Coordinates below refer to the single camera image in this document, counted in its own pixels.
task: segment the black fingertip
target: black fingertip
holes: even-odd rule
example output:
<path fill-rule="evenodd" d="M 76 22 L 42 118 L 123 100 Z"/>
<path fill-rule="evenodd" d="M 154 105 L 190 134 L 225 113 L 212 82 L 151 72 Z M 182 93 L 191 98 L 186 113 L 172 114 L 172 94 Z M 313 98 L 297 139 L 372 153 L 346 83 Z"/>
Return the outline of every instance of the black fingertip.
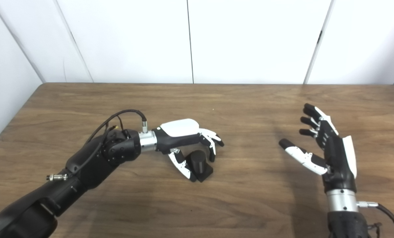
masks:
<path fill-rule="evenodd" d="M 210 152 L 209 161 L 213 163 L 215 161 L 215 158 L 216 158 L 216 155 L 214 153 Z"/>
<path fill-rule="evenodd" d="M 300 121 L 306 125 L 311 126 L 312 128 L 317 128 L 319 125 L 316 125 L 310 118 L 301 116 Z"/>
<path fill-rule="evenodd" d="M 279 145 L 280 145 L 280 147 L 282 147 L 283 149 L 286 149 L 286 148 L 288 148 L 288 147 L 293 147 L 293 146 L 295 146 L 292 142 L 290 142 L 290 141 L 287 140 L 287 139 L 281 139 L 281 140 L 279 141 Z"/>
<path fill-rule="evenodd" d="M 312 132 L 308 129 L 300 129 L 300 134 L 303 136 L 309 136 L 309 137 L 313 137 L 315 135 L 314 132 Z"/>
<path fill-rule="evenodd" d="M 314 111 L 308 108 L 303 109 L 303 113 L 306 114 L 307 116 L 313 117 L 314 116 Z"/>
<path fill-rule="evenodd" d="M 195 176 L 192 172 L 191 172 L 191 175 L 190 175 L 190 181 L 191 182 L 197 181 L 197 176 Z"/>
<path fill-rule="evenodd" d="M 314 106 L 309 103 L 304 104 L 304 107 L 311 108 L 314 110 Z"/>
<path fill-rule="evenodd" d="M 223 143 L 222 140 L 216 140 L 218 142 L 218 145 L 220 145 L 221 147 L 225 146 L 225 143 Z"/>

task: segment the fingertip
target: fingertip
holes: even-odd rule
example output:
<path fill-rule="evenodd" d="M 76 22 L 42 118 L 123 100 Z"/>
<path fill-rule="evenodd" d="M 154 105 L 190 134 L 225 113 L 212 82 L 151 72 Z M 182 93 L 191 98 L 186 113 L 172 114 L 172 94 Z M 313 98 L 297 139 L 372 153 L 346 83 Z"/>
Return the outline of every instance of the fingertip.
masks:
<path fill-rule="evenodd" d="M 214 154 L 211 152 L 210 155 L 209 155 L 209 161 L 213 163 L 213 162 L 215 161 L 215 158 L 216 158 L 216 155 L 214 155 Z"/>
<path fill-rule="evenodd" d="M 286 149 L 288 147 L 292 147 L 295 146 L 294 143 L 290 142 L 288 139 L 281 139 L 279 141 L 279 145 L 280 147 L 282 147 L 283 149 Z"/>
<path fill-rule="evenodd" d="M 218 134 L 216 134 L 216 136 L 219 138 L 219 140 L 216 140 L 216 142 L 218 142 L 218 145 L 221 147 L 225 146 L 225 143 L 223 142 L 221 137 Z"/>
<path fill-rule="evenodd" d="M 303 113 L 306 114 L 307 116 L 313 116 L 313 111 L 311 109 L 308 109 L 307 107 L 305 107 L 303 109 Z"/>
<path fill-rule="evenodd" d="M 314 137 L 315 133 L 308 130 L 308 129 L 300 129 L 299 133 L 303 136 L 309 136 L 309 137 Z"/>
<path fill-rule="evenodd" d="M 304 104 L 304 107 L 308 107 L 308 108 L 314 108 L 314 106 L 313 106 L 313 105 L 311 105 L 311 104 L 309 104 L 309 103 L 306 103 L 306 104 Z"/>

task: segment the black cylindrical object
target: black cylindrical object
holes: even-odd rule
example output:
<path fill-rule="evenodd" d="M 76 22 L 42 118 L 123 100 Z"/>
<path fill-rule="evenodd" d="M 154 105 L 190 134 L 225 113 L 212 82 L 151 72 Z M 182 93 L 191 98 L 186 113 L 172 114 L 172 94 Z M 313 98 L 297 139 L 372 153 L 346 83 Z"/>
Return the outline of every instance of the black cylindrical object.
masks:
<path fill-rule="evenodd" d="M 206 153 L 196 150 L 190 154 L 192 167 L 196 174 L 202 174 L 206 170 Z"/>

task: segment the black robotic forearm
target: black robotic forearm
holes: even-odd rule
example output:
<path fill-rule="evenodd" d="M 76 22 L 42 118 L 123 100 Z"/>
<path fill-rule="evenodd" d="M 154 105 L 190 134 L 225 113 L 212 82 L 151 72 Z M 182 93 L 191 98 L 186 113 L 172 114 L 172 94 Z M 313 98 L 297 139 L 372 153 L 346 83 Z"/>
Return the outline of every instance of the black robotic forearm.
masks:
<path fill-rule="evenodd" d="M 328 212 L 329 238 L 370 238 L 367 221 L 360 212 Z"/>
<path fill-rule="evenodd" d="M 101 137 L 92 139 L 67 161 L 65 169 L 58 173 L 65 179 L 49 181 L 2 210 L 0 238 L 49 237 L 57 227 L 55 217 L 86 191 L 100 185 L 119 164 L 141 153 L 138 132 L 113 130 L 105 146 L 90 158 Z"/>

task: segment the metal coupling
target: metal coupling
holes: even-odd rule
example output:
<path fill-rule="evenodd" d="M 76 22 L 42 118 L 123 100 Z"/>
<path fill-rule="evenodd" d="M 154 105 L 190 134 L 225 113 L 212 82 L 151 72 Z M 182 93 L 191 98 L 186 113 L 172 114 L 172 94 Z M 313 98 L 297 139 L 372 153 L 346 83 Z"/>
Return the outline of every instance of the metal coupling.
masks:
<path fill-rule="evenodd" d="M 375 208 L 379 206 L 377 202 L 366 202 L 366 201 L 359 201 L 357 202 L 357 206 L 359 208 Z"/>
<path fill-rule="evenodd" d="M 180 152 L 180 150 L 178 148 L 173 148 L 173 149 L 170 149 L 170 152 L 171 153 L 174 152 L 175 154 L 177 154 Z"/>
<path fill-rule="evenodd" d="M 143 122 L 143 133 L 148 132 L 147 122 Z"/>
<path fill-rule="evenodd" d="M 67 180 L 67 175 L 51 174 L 51 175 L 47 175 L 46 180 L 48 180 L 48 181 L 61 181 L 61 180 L 65 181 L 65 180 Z"/>

